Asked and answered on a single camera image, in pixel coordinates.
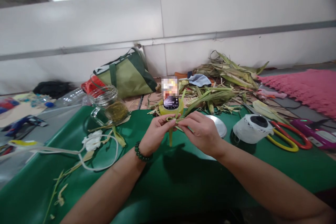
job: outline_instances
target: pink knitted cloth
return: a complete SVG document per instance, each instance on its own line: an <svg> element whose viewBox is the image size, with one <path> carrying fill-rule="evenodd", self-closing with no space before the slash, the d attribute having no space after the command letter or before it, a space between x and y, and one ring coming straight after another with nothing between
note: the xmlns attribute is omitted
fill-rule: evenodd
<svg viewBox="0 0 336 224"><path fill-rule="evenodd" d="M308 69L300 73L259 76L259 80L317 112L336 118L336 72Z"/></svg>

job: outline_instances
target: white tape roll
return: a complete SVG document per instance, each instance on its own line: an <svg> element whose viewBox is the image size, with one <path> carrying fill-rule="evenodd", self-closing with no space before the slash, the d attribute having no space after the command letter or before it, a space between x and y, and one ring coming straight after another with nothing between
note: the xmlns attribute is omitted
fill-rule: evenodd
<svg viewBox="0 0 336 224"><path fill-rule="evenodd" d="M266 128L252 122L251 117L254 116L256 115L247 114L233 126L233 132L239 140L248 144L256 144L268 134L274 134L273 127L269 122L267 122L268 126Z"/></svg>

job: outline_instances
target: person's left hand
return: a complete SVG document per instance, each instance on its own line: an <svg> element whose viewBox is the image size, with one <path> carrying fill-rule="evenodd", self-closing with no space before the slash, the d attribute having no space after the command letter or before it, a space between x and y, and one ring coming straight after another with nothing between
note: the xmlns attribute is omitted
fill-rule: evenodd
<svg viewBox="0 0 336 224"><path fill-rule="evenodd" d="M167 122L167 117L175 117L175 114L161 115L159 117L155 117L151 121L146 134L143 136L139 144L139 151L142 155L152 155L159 148L165 133L168 132L169 129L177 126L175 119Z"/></svg>

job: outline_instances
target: white wall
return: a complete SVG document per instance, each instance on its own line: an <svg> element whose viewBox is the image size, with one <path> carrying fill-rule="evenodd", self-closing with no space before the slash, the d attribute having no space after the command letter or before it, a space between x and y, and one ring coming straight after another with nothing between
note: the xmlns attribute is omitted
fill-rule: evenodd
<svg viewBox="0 0 336 224"><path fill-rule="evenodd" d="M167 74L187 72L209 62L217 50L237 64L291 67L336 60L336 28L166 44Z"/></svg>
<svg viewBox="0 0 336 224"><path fill-rule="evenodd" d="M128 49L123 48L0 61L0 95L31 91L41 81L82 83L89 79L95 68L124 55L127 51Z"/></svg>
<svg viewBox="0 0 336 224"><path fill-rule="evenodd" d="M162 37L160 0L68 0L0 10L0 57Z"/></svg>
<svg viewBox="0 0 336 224"><path fill-rule="evenodd" d="M161 0L164 36L336 20L335 0Z"/></svg>
<svg viewBox="0 0 336 224"><path fill-rule="evenodd" d="M0 57L61 47L330 21L336 20L335 7L335 0L70 0L14 7L0 10ZM319 63L336 59L336 28L150 45L144 51L150 73L165 76L206 63L215 49L250 66L266 61L276 67ZM126 52L125 48L0 61L0 94L29 91L38 82L53 79L83 82L94 68Z"/></svg>

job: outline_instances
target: green tote bag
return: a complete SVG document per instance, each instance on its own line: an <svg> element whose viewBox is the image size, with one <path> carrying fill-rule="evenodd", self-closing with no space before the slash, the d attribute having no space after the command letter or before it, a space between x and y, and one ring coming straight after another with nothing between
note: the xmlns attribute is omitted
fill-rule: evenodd
<svg viewBox="0 0 336 224"><path fill-rule="evenodd" d="M121 98L155 92L156 82L146 70L140 53L135 48L96 68L93 73L105 85L115 86Z"/></svg>

